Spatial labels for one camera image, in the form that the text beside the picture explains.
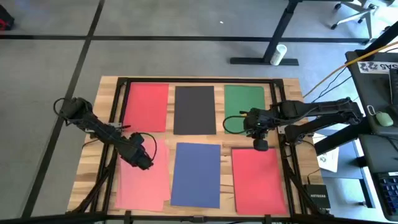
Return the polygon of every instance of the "wooden table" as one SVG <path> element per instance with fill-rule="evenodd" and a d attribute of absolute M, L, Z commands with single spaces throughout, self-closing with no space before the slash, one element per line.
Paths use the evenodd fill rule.
<path fill-rule="evenodd" d="M 109 114 L 111 111 L 114 92 L 116 89 L 116 82 L 119 77 L 102 77 L 101 82 L 99 84 L 98 93 L 94 103 L 94 113 L 99 117 L 102 122 L 108 122 Z M 239 146 L 252 146 L 252 139 L 247 138 L 242 135 L 232 135 L 225 134 L 222 126 L 222 122 L 224 120 L 224 85 L 230 83 L 170 83 L 169 85 L 169 102 L 167 105 L 167 124 L 166 124 L 166 132 L 165 133 L 151 133 L 156 138 L 165 138 L 166 144 L 170 149 L 170 165 L 169 165 L 169 174 L 170 174 L 170 184 L 172 187 L 173 180 L 173 172 L 174 172 L 174 161 L 175 161 L 175 152 L 176 152 L 176 143 L 177 142 L 193 142 L 193 143 L 205 143 L 205 144 L 220 144 L 221 145 L 221 192 L 220 192 L 220 208 L 194 208 L 194 207 L 176 207 L 171 206 L 170 201 L 166 201 L 164 203 L 164 210 L 162 212 L 151 212 L 144 210 L 132 210 L 132 215 L 173 215 L 173 216 L 214 216 L 214 217 L 243 217 L 242 215 L 238 215 L 235 209 L 234 202 L 234 187 L 233 187 L 233 173 L 231 166 L 231 147 L 239 147 Z M 215 109 L 216 109 L 216 135 L 209 136 L 177 136 L 173 135 L 173 125 L 174 125 L 174 95 L 175 95 L 175 86 L 214 86 L 215 87 Z M 263 86 L 265 92 L 265 101 L 266 101 L 266 109 L 269 109 L 269 105 L 272 103 L 271 93 L 268 84 L 259 85 L 259 84 L 233 84 L 233 85 L 252 85 L 252 86 Z M 288 100 L 300 100 L 302 101 L 302 93 L 300 91 L 299 80 L 296 78 L 286 78 L 284 79 L 285 86 L 285 94 Z M 119 105 L 118 112 L 116 113 L 118 116 L 123 97 L 123 91 L 121 92 L 121 96 L 119 97 Z M 279 90 L 277 90 L 277 98 L 280 101 Z M 299 123 L 307 122 L 306 119 L 301 120 Z M 275 147 L 277 149 L 277 155 L 279 157 L 279 167 L 280 167 L 280 175 L 283 178 L 283 170 L 282 163 L 280 161 L 280 150 L 277 138 L 277 131 L 270 131 L 267 138 L 269 145 Z M 76 208 L 79 203 L 86 197 L 88 192 L 94 186 L 96 181 L 96 175 L 98 171 L 98 166 L 100 163 L 100 157 L 103 150 L 103 144 L 99 141 L 94 142 L 92 144 L 84 147 L 81 153 L 81 158 L 78 166 L 78 170 L 76 173 L 75 183 L 73 184 L 72 194 L 70 196 L 70 201 L 68 204 L 68 210 L 73 210 Z M 300 167 L 302 182 L 305 184 L 307 182 L 307 175 L 311 172 L 316 171 L 318 167 L 317 156 L 315 153 L 315 149 L 307 144 L 303 143 L 297 146 L 297 157 L 298 164 Z M 108 213 L 112 215 L 123 215 L 125 210 L 121 210 L 114 207 L 114 202 L 116 199 L 116 189 L 118 188 L 118 172 L 119 166 L 116 166 L 113 188 L 111 193 L 111 198 L 109 202 L 109 210 Z M 312 174 L 310 176 L 311 183 L 313 184 L 322 184 L 322 177 L 320 171 Z M 285 202 L 287 204 L 287 196 L 285 192 L 285 183 L 282 183 L 284 188 Z M 294 198 L 294 207 L 295 212 L 300 213 L 300 204 L 299 204 L 299 196 L 292 183 L 293 190 L 293 198 Z M 99 195 L 99 205 L 102 205 L 104 196 L 104 187 Z M 290 215 L 279 215 L 273 217 L 289 217 Z"/>

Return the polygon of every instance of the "chair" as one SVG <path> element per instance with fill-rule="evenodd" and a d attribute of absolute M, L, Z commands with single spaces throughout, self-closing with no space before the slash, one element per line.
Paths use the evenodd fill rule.
<path fill-rule="evenodd" d="M 330 28 L 332 30 L 336 29 L 338 24 L 342 24 L 344 22 L 352 21 L 355 19 L 359 19 L 358 23 L 361 23 L 363 19 L 366 19 L 366 26 L 368 27 L 368 34 L 369 34 L 369 40 L 365 41 L 363 44 L 369 43 L 373 39 L 372 35 L 372 25 L 371 25 L 371 17 L 374 16 L 374 13 L 380 8 L 380 7 L 391 7 L 394 2 L 398 2 L 395 0 L 359 0 L 359 1 L 354 1 L 354 2 L 340 2 L 337 5 L 335 5 L 335 9 L 338 10 L 342 4 L 345 6 L 348 6 L 355 11 L 358 11 L 357 14 L 354 14 L 352 16 L 349 16 L 345 19 L 342 19 L 338 21 L 337 23 L 333 24 Z"/>

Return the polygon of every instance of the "white bottle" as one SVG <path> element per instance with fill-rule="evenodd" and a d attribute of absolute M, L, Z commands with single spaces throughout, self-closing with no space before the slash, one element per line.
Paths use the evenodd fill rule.
<path fill-rule="evenodd" d="M 283 44 L 278 44 L 278 46 L 276 46 L 276 50 L 274 55 L 271 58 L 271 65 L 279 65 L 280 61 L 282 60 L 282 58 L 285 56 L 287 51 L 287 47 Z"/>

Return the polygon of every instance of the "keyboard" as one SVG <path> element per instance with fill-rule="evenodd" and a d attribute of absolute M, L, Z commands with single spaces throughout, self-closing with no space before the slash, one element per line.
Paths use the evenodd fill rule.
<path fill-rule="evenodd" d="M 398 215 L 398 172 L 377 174 L 384 207 L 389 215 Z"/>

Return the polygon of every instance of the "pink paper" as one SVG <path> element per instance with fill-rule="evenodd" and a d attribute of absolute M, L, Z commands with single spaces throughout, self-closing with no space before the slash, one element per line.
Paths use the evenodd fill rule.
<path fill-rule="evenodd" d="M 120 159 L 119 185 L 115 207 L 160 212 L 170 200 L 169 149 L 163 139 L 156 139 L 157 154 L 149 170 L 132 167 Z M 153 156 L 155 144 L 146 138 L 143 146 Z"/>
<path fill-rule="evenodd" d="M 232 167 L 238 214 L 287 213 L 275 149 L 232 149 Z"/>
<path fill-rule="evenodd" d="M 129 132 L 165 132 L 169 84 L 132 83 L 123 125 Z"/>

